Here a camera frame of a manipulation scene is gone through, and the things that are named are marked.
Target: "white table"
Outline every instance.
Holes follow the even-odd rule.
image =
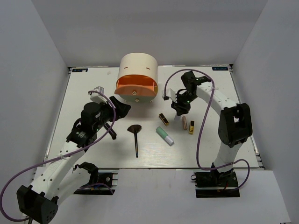
[[[171,108],[171,100],[163,101],[161,91],[166,79],[175,71],[187,67],[159,66],[158,68],[158,96],[152,103],[128,103],[132,106],[126,118],[117,121],[113,129],[117,139],[112,140],[107,135],[102,141],[91,147],[78,163],[88,161],[100,168],[196,168],[196,144],[199,128],[206,110],[206,102],[196,99],[191,103],[191,110],[186,115],[187,121],[195,121],[194,135],[182,129],[182,122],[175,122],[175,110]],[[192,67],[209,74],[219,88],[228,98],[238,102],[237,94],[229,71],[212,71],[211,67]],[[183,88],[180,77],[183,72],[173,77],[168,88],[177,91]],[[114,95],[118,68],[89,68],[88,72],[73,72],[67,86],[64,102],[59,115],[58,123],[50,147],[49,158],[56,157],[71,131],[74,121],[80,117],[83,106],[90,102],[87,92],[97,86],[105,88],[105,95]],[[158,115],[163,113],[170,125],[165,126]],[[217,134],[219,116],[212,109],[209,111],[204,132],[202,135],[199,161],[202,166],[210,167],[215,160],[220,147]],[[138,133],[139,158],[135,157],[134,135],[127,131],[133,124],[140,124],[142,130]],[[157,133],[156,128],[161,126],[175,141],[169,146]],[[98,132],[101,136],[105,132],[102,128]],[[241,147],[237,158],[248,160],[251,167],[258,167],[254,146],[251,139]],[[235,167],[246,167],[238,163]]]

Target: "black cable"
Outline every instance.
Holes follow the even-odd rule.
[[[196,180],[196,177],[195,178],[192,178],[193,176],[196,176],[195,174],[193,174],[190,178],[192,181],[195,181]]]
[[[179,95],[179,93],[184,90],[186,91],[187,89],[180,89],[180,90],[178,90],[177,94]]]
[[[30,218],[30,219],[28,220],[28,224],[32,224],[32,222],[33,222],[33,218]]]

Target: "blue sticker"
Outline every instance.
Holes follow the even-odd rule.
[[[212,67],[213,71],[228,71],[228,67]]]
[[[87,72],[88,69],[72,69],[72,72]]]

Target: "green tube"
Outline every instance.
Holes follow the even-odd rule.
[[[168,134],[161,128],[161,127],[157,127],[156,128],[156,132],[163,138],[165,139]]]
[[[156,132],[168,143],[168,145],[172,146],[174,144],[174,140],[161,127],[157,127]]]

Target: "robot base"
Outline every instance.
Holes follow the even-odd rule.
[[[220,184],[216,184],[211,178],[210,172],[195,173],[196,197],[240,197],[239,190],[232,190],[238,187],[238,180],[235,172],[223,177]]]
[[[104,183],[108,187],[113,188],[113,173],[98,173],[95,183]],[[78,189],[75,195],[112,195],[110,190],[103,186],[95,186],[94,188]]]

